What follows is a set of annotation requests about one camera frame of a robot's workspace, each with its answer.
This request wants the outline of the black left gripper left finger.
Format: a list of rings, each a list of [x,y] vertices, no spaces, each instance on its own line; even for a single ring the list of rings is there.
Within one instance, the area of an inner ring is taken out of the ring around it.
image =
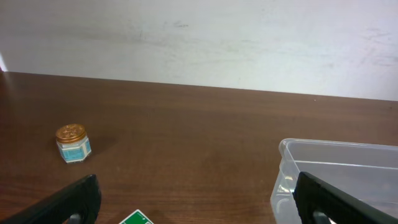
[[[1,223],[94,223],[101,207],[97,176],[87,175]]]

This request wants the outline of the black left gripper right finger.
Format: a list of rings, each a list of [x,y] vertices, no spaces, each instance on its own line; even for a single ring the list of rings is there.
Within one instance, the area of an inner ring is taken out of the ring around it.
[[[299,173],[293,197],[303,224],[397,224],[397,218],[308,172]]]

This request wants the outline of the small jar gold lid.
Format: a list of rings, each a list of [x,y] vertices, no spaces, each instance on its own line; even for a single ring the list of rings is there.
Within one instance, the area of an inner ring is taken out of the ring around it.
[[[82,124],[68,124],[55,133],[58,150],[67,164],[82,162],[91,154],[86,129]]]

